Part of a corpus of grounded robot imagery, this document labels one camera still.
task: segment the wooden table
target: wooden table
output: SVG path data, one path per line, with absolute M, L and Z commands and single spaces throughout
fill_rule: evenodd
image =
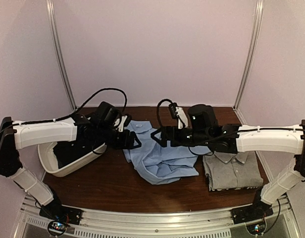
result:
M 87 114 L 94 108 L 86 108 Z M 232 108 L 214 108 L 220 124 L 240 123 Z M 129 107 L 134 120 L 149 120 L 157 128 L 155 107 Z M 161 108 L 164 125 L 174 125 L 168 109 Z M 267 176 L 258 161 L 261 176 Z M 122 150 L 108 149 L 98 159 L 66 177 L 46 174 L 44 182 L 58 194 L 64 205 L 115 212 L 183 212 L 217 209 L 252 203 L 255 190 L 209 192 L 202 158 L 195 168 L 199 176 L 182 178 L 164 185 L 151 185 L 142 179 Z

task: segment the gray shirt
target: gray shirt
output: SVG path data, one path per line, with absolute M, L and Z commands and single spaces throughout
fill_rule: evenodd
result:
M 205 175 L 212 190 L 262 186 L 254 151 L 226 154 L 215 152 L 203 157 Z

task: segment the light blue shirt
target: light blue shirt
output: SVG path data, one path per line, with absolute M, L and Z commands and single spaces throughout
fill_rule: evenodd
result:
M 197 156 L 191 154 L 187 147 L 163 148 L 153 139 L 154 129 L 149 121 L 132 120 L 126 127 L 136 132 L 142 146 L 137 149 L 124 150 L 125 158 L 132 162 L 138 174 L 151 184 L 165 184 L 178 181 L 181 177 L 197 176 L 193 167 Z M 193 152 L 205 154 L 210 150 L 205 146 L 193 147 Z

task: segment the vertical metal post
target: vertical metal post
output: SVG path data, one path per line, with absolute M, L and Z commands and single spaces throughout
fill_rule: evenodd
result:
M 235 101 L 235 105 L 234 105 L 234 110 L 236 110 L 236 111 L 241 103 L 241 99 L 244 94 L 244 89 L 245 89 L 245 86 L 246 86 L 246 83 L 247 83 L 247 80 L 248 80 L 248 77 L 249 77 L 249 74 L 251 71 L 251 66 L 253 64 L 254 52 L 255 52 L 255 49 L 257 46 L 257 41 L 258 41 L 260 27 L 261 27 L 262 14 L 263 14 L 263 0 L 257 0 L 250 48 L 248 50 L 248 55 L 247 55 L 247 60 L 246 60 L 246 64 L 245 64 L 245 68 L 244 68 L 244 72 L 243 72 L 241 85 L 240 85 L 240 88 L 239 88 L 239 91 L 237 94 L 237 98 Z
M 66 91 L 66 94 L 68 96 L 70 106 L 72 110 L 76 109 L 76 104 L 73 98 L 72 90 L 70 87 L 67 71 L 65 69 L 64 61 L 63 61 L 63 56 L 61 52 L 61 47 L 60 47 L 60 40 L 59 40 L 59 35 L 58 35 L 58 30 L 57 30 L 57 24 L 55 20 L 55 15 L 54 15 L 54 9 L 53 9 L 53 0 L 46 0 L 47 3 L 47 10 L 48 10 L 48 16 L 49 16 L 49 21 L 50 21 L 50 26 L 51 26 L 51 34 L 53 38 L 53 44 L 54 44 L 54 49 L 63 81 L 63 85 Z

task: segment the robotic arm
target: robotic arm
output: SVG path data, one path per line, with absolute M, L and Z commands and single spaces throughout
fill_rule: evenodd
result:
M 27 146 L 48 142 L 86 139 L 91 144 L 100 141 L 115 149 L 133 149 L 141 146 L 134 132 L 124 129 L 130 115 L 102 102 L 97 110 L 86 118 L 81 114 L 63 120 L 22 122 L 3 119 L 0 126 L 0 175 L 12 179 L 32 195 L 41 205 L 41 215 L 62 221 L 70 216 L 70 223 L 79 223 L 79 209 L 62 206 L 56 193 L 38 180 L 19 160 L 18 150 Z
M 271 205 L 285 192 L 305 179 L 305 120 L 300 125 L 286 127 L 260 127 L 240 124 L 219 126 L 211 106 L 195 105 L 188 109 L 192 128 L 182 108 L 170 102 L 169 111 L 178 126 L 163 126 L 157 114 L 160 128 L 151 134 L 161 146 L 208 146 L 223 153 L 247 151 L 283 151 L 295 158 L 270 183 L 256 192 L 254 202 L 247 207 L 232 210 L 234 223 L 249 222 L 272 215 Z

